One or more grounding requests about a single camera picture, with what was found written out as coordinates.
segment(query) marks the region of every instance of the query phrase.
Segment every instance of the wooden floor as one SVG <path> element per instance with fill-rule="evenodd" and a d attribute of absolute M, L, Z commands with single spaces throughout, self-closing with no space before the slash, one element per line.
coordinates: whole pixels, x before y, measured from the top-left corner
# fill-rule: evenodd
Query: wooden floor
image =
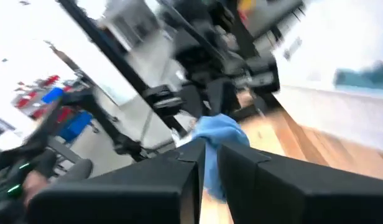
<path fill-rule="evenodd" d="M 251 147 L 383 179 L 383 152 L 302 128 L 284 110 L 241 123 Z M 200 223 L 233 223 L 228 206 L 203 194 Z"/>

